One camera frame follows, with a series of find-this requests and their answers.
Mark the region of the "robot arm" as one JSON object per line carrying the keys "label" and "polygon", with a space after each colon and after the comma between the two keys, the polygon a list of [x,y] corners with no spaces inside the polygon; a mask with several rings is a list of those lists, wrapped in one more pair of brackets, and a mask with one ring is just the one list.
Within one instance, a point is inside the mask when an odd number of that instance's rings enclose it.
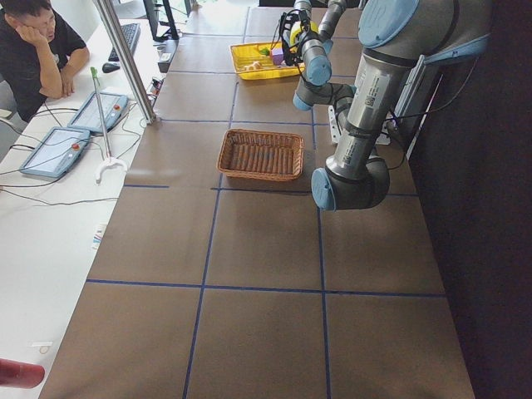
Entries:
{"label": "robot arm", "polygon": [[329,1],[318,29],[311,28],[312,4],[297,1],[291,42],[305,70],[294,93],[300,110],[332,106],[341,132],[335,153],[312,174],[320,209],[368,209],[389,190],[386,161],[375,147],[387,113],[397,103],[418,60],[455,63],[480,55],[490,36],[491,1],[369,1],[362,9],[358,39],[362,55],[353,85],[331,83],[328,53],[346,1]]}
{"label": "robot arm", "polygon": [[[363,9],[367,3],[365,0],[354,0],[354,1],[345,1],[345,0],[332,0],[332,1],[323,1],[327,6],[326,12],[323,18],[319,21],[318,29],[316,31],[319,40],[325,42],[332,38],[333,33],[336,30],[337,24],[340,21],[341,16],[349,8],[358,8]],[[304,21],[312,21],[312,10],[313,5],[311,1],[301,0],[295,1],[293,8],[298,12],[303,14]]]}

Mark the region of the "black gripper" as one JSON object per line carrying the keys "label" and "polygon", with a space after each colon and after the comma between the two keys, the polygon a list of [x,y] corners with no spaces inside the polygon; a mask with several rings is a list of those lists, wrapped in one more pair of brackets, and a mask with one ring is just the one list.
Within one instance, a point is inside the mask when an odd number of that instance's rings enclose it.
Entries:
{"label": "black gripper", "polygon": [[298,9],[298,30],[301,32],[313,31],[312,9]]}

